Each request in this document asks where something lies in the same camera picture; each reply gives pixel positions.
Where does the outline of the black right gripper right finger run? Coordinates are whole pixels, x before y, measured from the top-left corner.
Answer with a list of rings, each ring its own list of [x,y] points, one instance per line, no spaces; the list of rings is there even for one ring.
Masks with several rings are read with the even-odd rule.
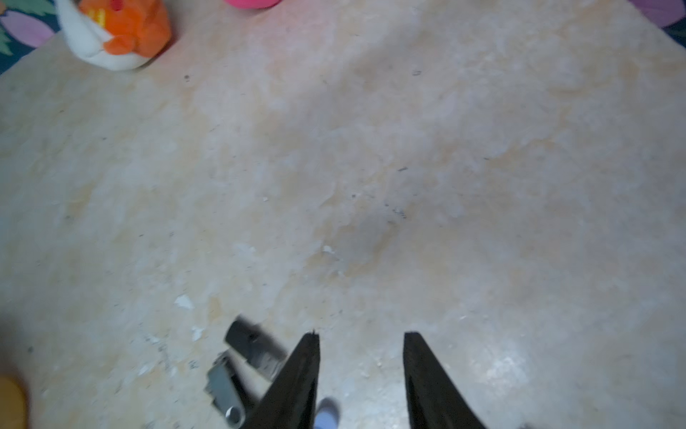
[[[419,332],[405,333],[403,363],[411,428],[485,428]]]

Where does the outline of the white purple usb drive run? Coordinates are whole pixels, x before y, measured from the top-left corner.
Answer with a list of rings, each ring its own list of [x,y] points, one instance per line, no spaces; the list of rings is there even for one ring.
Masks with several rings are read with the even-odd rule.
[[[338,429],[340,412],[337,402],[332,398],[324,398],[317,408],[314,417],[314,429]]]

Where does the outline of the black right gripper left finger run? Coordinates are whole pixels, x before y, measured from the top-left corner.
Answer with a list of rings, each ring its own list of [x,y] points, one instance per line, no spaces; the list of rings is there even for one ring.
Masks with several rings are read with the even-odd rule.
[[[307,332],[242,427],[313,428],[320,359],[319,334]]]

